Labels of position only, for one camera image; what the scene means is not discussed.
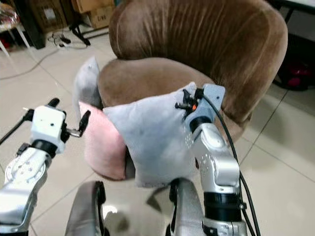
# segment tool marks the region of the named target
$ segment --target chair backrest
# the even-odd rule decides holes
[[[172,59],[225,86],[222,107],[238,122],[267,91],[287,47],[286,24],[264,0],[126,0],[109,29],[119,59]]]

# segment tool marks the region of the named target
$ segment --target pink pillow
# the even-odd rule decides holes
[[[126,178],[126,145],[112,122],[102,110],[79,102],[80,113],[91,111],[84,133],[84,158],[99,175],[113,180]]]

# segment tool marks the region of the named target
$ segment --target black cable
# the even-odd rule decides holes
[[[1,81],[1,80],[12,79],[12,78],[15,78],[15,77],[18,77],[18,76],[21,76],[21,75],[25,75],[25,74],[27,74],[27,73],[32,72],[33,70],[35,70],[35,69],[42,63],[43,60],[45,60],[47,57],[51,56],[52,54],[55,54],[56,52],[58,52],[58,49],[56,49],[55,51],[53,51],[53,52],[47,54],[46,56],[44,56],[44,57],[43,57],[41,60],[39,60],[39,62],[36,63],[35,66],[33,66],[31,69],[29,69],[29,70],[27,70],[27,71],[24,71],[24,72],[22,72],[22,73],[20,73],[20,74],[16,74],[16,75],[12,75],[12,76],[7,76],[7,77],[2,77],[2,78],[0,78],[0,81]]]
[[[231,149],[232,149],[232,152],[233,152],[233,156],[234,158],[236,159],[236,161],[238,162],[238,159],[237,159],[237,153],[236,153],[236,150],[235,150],[235,147],[234,147],[234,143],[232,141],[232,138],[231,138],[231,135],[227,129],[227,126],[221,116],[221,114],[219,113],[219,111],[216,109],[216,107],[214,106],[214,104],[210,101],[210,99],[205,95],[205,94],[202,94],[203,98],[209,103],[209,105],[212,107],[212,109],[215,111],[216,115],[218,116],[219,120],[220,120],[220,123],[226,133],[226,136],[227,136],[227,139],[230,143],[230,146],[231,146]],[[256,231],[256,235],[257,236],[261,236],[260,234],[260,230],[259,230],[259,225],[258,225],[258,220],[257,220],[257,217],[256,217],[256,213],[255,213],[255,209],[254,209],[254,206],[253,206],[253,203],[252,203],[252,197],[251,197],[251,193],[250,193],[250,190],[246,184],[246,181],[240,171],[240,179],[241,179],[241,182],[243,183],[244,185],[244,188],[245,188],[245,191],[246,191],[246,195],[247,195],[247,198],[248,198],[248,201],[249,201],[249,204],[250,204],[250,208],[251,208],[251,212],[252,212],[252,219],[253,219],[253,222],[254,222],[254,226],[255,226],[255,231]],[[248,220],[246,220],[246,223],[247,225],[250,227],[252,227],[251,225],[251,222]]]
[[[244,218],[245,218],[246,223],[247,223],[247,222],[250,222],[250,219],[248,218],[248,215],[247,215],[247,212],[246,212],[246,209],[245,209],[245,208],[242,209],[242,213],[243,213],[243,215],[244,215]],[[248,230],[250,231],[250,233],[251,233],[252,236],[256,236],[256,235],[255,235],[255,232],[254,232],[254,229],[252,228],[252,225],[251,225],[251,224],[248,225]]]
[[[11,136],[11,134],[13,134],[15,132],[15,130],[17,130],[23,124],[24,121],[25,121],[24,118],[20,119],[20,121],[17,122],[17,124],[0,139],[0,145],[5,140],[7,140],[7,138],[9,138]]]
[[[56,47],[64,47],[64,48],[72,48],[72,49],[86,49],[88,46],[86,44],[83,44],[82,42],[70,42],[69,45],[65,45],[64,42],[62,41],[62,38],[64,39],[68,39],[65,37],[65,35],[63,34],[63,32],[68,32],[68,31],[57,31],[57,32],[53,32],[51,34],[51,36],[49,36],[47,38],[48,42],[54,43]]]
[[[252,203],[251,193],[250,193],[250,190],[249,190],[249,188],[248,188],[248,186],[247,186],[247,183],[246,183],[246,181],[245,181],[245,179],[244,179],[244,176],[243,176],[242,172],[240,172],[240,177],[241,177],[243,186],[244,186],[245,191],[246,191],[246,194],[247,194],[248,202],[249,202],[249,204],[250,204],[250,209],[251,209],[251,212],[252,212],[252,220],[253,220],[253,222],[254,222],[256,234],[257,234],[257,236],[260,236],[258,220],[257,220],[257,217],[256,217],[256,212],[255,212],[254,205],[253,205],[253,203]]]

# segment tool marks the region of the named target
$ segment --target white floor tile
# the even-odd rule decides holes
[[[11,83],[0,86],[0,136],[25,113],[23,107],[34,108],[68,92],[46,71],[40,69]]]
[[[4,172],[2,171],[2,167],[0,166],[0,188],[4,184]]]
[[[96,61],[99,63],[100,70],[102,67],[111,60],[111,58],[102,51],[91,51],[78,58],[73,58],[61,64],[49,66],[46,70],[51,74],[59,83],[61,83],[69,92],[72,91],[73,82],[80,67],[90,57],[95,56]]]
[[[243,134],[245,139],[255,142],[262,128],[285,95],[285,92],[286,90],[271,84],[269,90],[253,112],[252,120]]]
[[[111,57],[116,57],[114,54],[112,47],[110,46],[109,35],[103,35],[100,37],[90,39],[90,43],[92,46],[101,49],[103,52],[108,54]]]
[[[77,188],[32,222],[38,236],[62,236],[65,234],[76,192]]]
[[[37,236],[32,227],[29,228],[29,236]]]
[[[40,65],[47,69],[51,66],[63,64],[70,60],[80,57],[90,57],[94,55],[99,49],[95,47],[87,47],[84,49],[73,49],[73,48],[56,48],[49,47],[40,50],[32,49],[30,56],[37,62],[41,61]]]
[[[315,116],[315,90],[310,89],[303,92],[289,91],[283,101]]]
[[[282,102],[256,144],[315,180],[315,117]]]
[[[36,62],[29,56],[26,50],[17,49],[10,53],[10,58],[0,52],[0,79],[28,71],[35,65]]]
[[[241,170],[251,191],[261,235],[313,235],[314,182],[256,146]]]
[[[248,151],[251,149],[252,147],[252,142],[244,139],[244,138],[240,138],[236,143],[235,143],[235,149],[236,149],[236,153],[237,153],[237,158],[239,163],[241,163],[243,161],[243,159],[246,157]]]

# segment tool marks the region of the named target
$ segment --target tiled floor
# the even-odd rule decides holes
[[[95,56],[100,68],[115,58],[108,36],[91,40],[84,50],[59,50],[32,72],[0,80],[0,136],[24,113],[52,97],[61,98],[70,127],[77,121],[71,105],[74,76],[82,63]],[[0,78],[35,66],[54,46],[19,50],[9,61],[0,52]],[[236,147],[241,169],[251,189],[264,236],[313,235],[315,212],[315,91],[287,92],[271,86],[253,114]],[[25,124],[0,146],[0,186],[3,171],[22,142],[30,137]],[[63,235],[72,201],[80,183],[99,179],[83,160],[83,140],[70,139],[63,155],[56,156],[48,180],[38,194],[31,221],[31,236]],[[161,212],[146,204],[153,189],[137,189],[132,180],[105,183],[106,208],[117,209],[107,222],[112,235],[162,236],[171,204],[167,191],[156,197]]]

